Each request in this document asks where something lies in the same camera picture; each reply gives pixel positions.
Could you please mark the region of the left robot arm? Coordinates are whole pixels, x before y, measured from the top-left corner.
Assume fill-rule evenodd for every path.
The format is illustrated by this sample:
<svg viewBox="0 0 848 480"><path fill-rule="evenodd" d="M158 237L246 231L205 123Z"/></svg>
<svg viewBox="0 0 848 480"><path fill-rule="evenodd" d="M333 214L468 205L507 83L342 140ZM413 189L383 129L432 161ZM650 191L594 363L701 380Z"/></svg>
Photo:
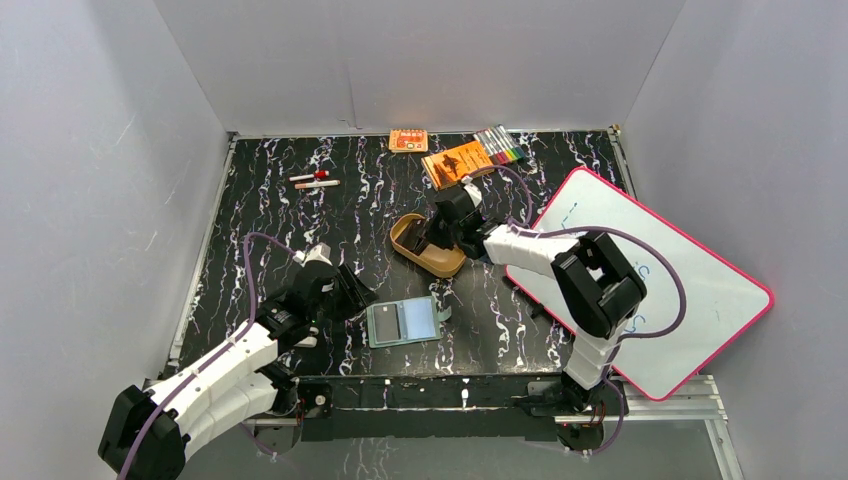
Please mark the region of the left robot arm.
<svg viewBox="0 0 848 480"><path fill-rule="evenodd" d="M376 299L348 265L306 261L218 347L146 390L119 393L98 456L121 479L177 478L203 446L244 420L297 410L298 381L279 357L315 346L320 324L349 320Z"/></svg>

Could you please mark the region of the black credit card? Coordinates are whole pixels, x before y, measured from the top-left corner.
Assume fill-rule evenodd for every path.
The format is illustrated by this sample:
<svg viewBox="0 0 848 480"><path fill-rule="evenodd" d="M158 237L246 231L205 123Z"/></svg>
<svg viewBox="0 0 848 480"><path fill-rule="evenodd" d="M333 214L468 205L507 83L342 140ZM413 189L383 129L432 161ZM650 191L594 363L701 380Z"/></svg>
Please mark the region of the black credit card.
<svg viewBox="0 0 848 480"><path fill-rule="evenodd" d="M399 314L396 304L389 303L374 309L375 340L390 342L400 339Z"/></svg>

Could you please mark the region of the mint green card holder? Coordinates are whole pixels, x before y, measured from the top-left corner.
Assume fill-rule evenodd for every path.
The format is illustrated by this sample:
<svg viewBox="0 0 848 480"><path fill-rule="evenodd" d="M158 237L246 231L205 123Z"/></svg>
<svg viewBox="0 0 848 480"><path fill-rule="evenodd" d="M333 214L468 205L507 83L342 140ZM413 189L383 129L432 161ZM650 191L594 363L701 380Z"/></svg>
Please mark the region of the mint green card holder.
<svg viewBox="0 0 848 480"><path fill-rule="evenodd" d="M398 308L401 331L400 339L390 342L378 342L374 336L374 309L376 306L389 303L396 304ZM444 309L441 309L434 296L375 303L368 306L365 312L367 343L372 349L439 340L442 337L442 324L447 322L452 316L451 308L446 306Z"/></svg>

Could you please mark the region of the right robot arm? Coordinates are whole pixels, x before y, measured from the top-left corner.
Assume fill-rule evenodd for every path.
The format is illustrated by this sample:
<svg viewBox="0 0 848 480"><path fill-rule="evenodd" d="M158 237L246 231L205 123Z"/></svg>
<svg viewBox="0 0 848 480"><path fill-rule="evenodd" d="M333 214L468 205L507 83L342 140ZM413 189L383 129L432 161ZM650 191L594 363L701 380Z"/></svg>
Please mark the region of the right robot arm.
<svg viewBox="0 0 848 480"><path fill-rule="evenodd" d="M647 296L647 288L609 233L590 229L555 236L528 230L482 212L473 184L437 194L430 217L408 215L390 235L393 246L432 274L448 275L444 262L464 258L529 270L551 279L577 333L564 368L563 399L577 414L603 399L602 385L624 323Z"/></svg>

